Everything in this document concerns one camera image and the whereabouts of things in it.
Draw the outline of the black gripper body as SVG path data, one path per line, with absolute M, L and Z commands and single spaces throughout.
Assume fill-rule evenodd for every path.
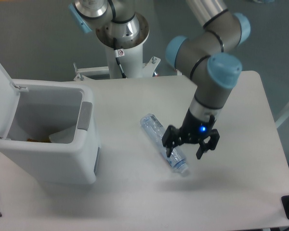
M 191 111 L 188 110 L 183 124 L 179 129 L 179 138 L 177 145 L 198 144 L 202 143 L 207 137 L 210 137 L 208 143 L 210 145 L 217 144 L 217 130 L 213 129 L 216 118 L 214 115 L 209 115 L 205 121 L 196 118 L 192 115 Z

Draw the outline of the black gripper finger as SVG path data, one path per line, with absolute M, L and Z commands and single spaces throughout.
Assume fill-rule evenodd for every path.
M 205 139 L 199 139 L 198 144 L 199 148 L 196 152 L 197 159 L 201 159 L 204 153 L 206 153 L 208 150 L 215 150 L 218 141 L 220 139 L 220 134 L 217 129 L 212 129 L 209 133 L 209 140 L 208 142 L 205 142 Z
M 162 137 L 162 144 L 166 148 L 166 156 L 170 157 L 173 149 L 183 144 L 180 130 L 169 125 Z

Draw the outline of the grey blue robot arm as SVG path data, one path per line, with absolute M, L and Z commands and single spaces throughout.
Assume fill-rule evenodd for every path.
M 229 51 L 250 35 L 250 22 L 240 13 L 230 13 L 222 0 L 190 0 L 188 5 L 204 33 L 195 39 L 173 38 L 166 61 L 196 84 L 197 89 L 180 128 L 168 126 L 162 138 L 166 153 L 185 143 L 198 144 L 197 158 L 214 150 L 219 133 L 213 127 L 242 71 L 241 62 Z M 110 49 L 111 78 L 142 77 L 142 61 L 120 51 L 139 46 L 148 27 L 135 11 L 133 0 L 74 0 L 69 10 L 85 33 L 94 31 Z

